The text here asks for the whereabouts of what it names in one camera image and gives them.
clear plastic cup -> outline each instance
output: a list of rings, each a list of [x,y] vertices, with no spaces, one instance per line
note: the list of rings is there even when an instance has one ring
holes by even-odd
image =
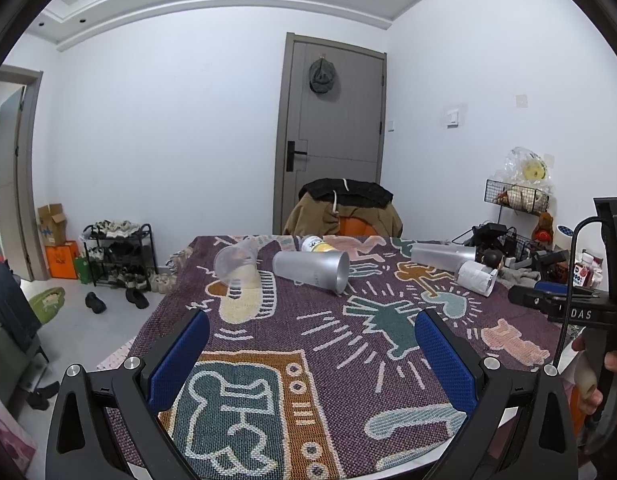
[[[272,272],[281,278],[319,286],[341,294],[348,283],[348,253],[280,251],[272,259]]]
[[[457,272],[462,264],[475,261],[474,247],[451,244],[420,244],[411,247],[411,261],[416,264],[432,266],[440,270]]]
[[[250,238],[224,247],[215,255],[215,276],[227,286],[233,284],[241,288],[259,288],[257,253],[256,241]]]

transparent plastic bag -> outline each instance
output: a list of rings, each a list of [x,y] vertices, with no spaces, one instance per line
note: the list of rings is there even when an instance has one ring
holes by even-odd
[[[495,172],[495,179],[506,184],[539,189],[547,194],[553,192],[549,168],[544,160],[522,146],[515,147],[506,155],[504,169]]]

green rug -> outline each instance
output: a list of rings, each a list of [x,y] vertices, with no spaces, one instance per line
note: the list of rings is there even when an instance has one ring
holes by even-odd
[[[42,322],[42,325],[46,325],[53,319],[60,308],[64,306],[65,294],[63,287],[56,286],[33,296],[29,300],[32,310]]]

yellow round object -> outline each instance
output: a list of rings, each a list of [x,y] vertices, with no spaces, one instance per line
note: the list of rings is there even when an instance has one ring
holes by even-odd
[[[543,180],[547,176],[547,169],[544,163],[537,158],[532,158],[524,163],[522,168],[526,180]]]

silver screw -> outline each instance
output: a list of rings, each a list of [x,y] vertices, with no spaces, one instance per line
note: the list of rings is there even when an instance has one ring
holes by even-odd
[[[553,365],[544,365],[544,373],[550,377],[555,377],[557,375],[557,368]]]
[[[138,366],[140,366],[139,357],[129,357],[124,362],[124,368],[126,368],[127,370],[135,370],[135,368],[137,368]]]
[[[484,359],[484,366],[489,370],[497,370],[500,367],[500,361],[495,359],[494,357],[487,357]]]
[[[69,377],[75,377],[77,374],[79,374],[79,369],[80,369],[79,365],[71,365],[66,369],[66,374]]]

